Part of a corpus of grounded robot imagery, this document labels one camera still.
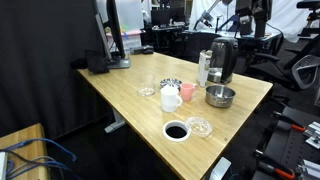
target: black curtain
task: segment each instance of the black curtain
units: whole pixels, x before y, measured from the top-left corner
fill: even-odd
[[[55,139],[95,118],[96,94],[70,68],[101,49],[91,0],[0,0],[0,136],[40,122]]]

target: white mug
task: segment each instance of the white mug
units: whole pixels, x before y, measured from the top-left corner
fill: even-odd
[[[176,87],[165,86],[161,92],[161,107],[165,112],[174,112],[178,106],[182,105],[182,99],[178,95],[179,90]]]

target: metal bowl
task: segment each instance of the metal bowl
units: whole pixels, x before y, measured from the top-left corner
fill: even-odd
[[[176,87],[180,90],[180,84],[182,82],[178,79],[173,79],[173,78],[168,78],[168,79],[164,79],[160,82],[160,86],[161,88],[165,87],[165,86],[170,86],[170,87]]]
[[[215,107],[230,107],[235,95],[234,90],[222,85],[206,88],[206,102]]]

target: black kettle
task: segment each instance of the black kettle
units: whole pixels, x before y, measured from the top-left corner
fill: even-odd
[[[211,45],[212,56],[209,64],[208,81],[229,83],[237,62],[238,40],[232,37],[218,37]]]

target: wooden table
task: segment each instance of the wooden table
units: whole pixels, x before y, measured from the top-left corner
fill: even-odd
[[[15,133],[9,134],[0,138],[0,148],[6,148],[18,142],[31,139],[31,138],[43,138],[43,128],[41,124],[35,124],[28,128],[22,129]],[[32,160],[39,156],[47,155],[47,150],[45,143],[43,141],[34,141],[29,145],[26,145],[22,148],[17,148],[14,152],[18,153],[20,156],[24,157],[25,159]],[[15,167],[22,165],[24,162],[19,160],[18,158],[14,157],[13,155],[8,156],[8,160],[12,160],[14,162]],[[41,179],[46,180],[49,179],[49,173],[47,168],[43,166],[36,167],[31,169],[16,178],[15,180],[25,180],[25,179]]]
[[[220,153],[250,116],[272,84],[234,74],[227,84],[236,92],[230,108],[215,108],[205,102],[205,88],[198,88],[190,102],[176,112],[161,110],[160,81],[176,78],[196,83],[198,65],[173,57],[130,55],[129,69],[112,69],[106,74],[79,70],[81,75],[119,112],[142,139],[182,179],[201,179],[219,159]],[[156,93],[148,98],[138,94],[138,85],[145,74],[154,74]],[[162,126],[170,120],[184,121],[190,116],[205,118],[213,127],[207,138],[191,135],[186,141],[169,141]]]

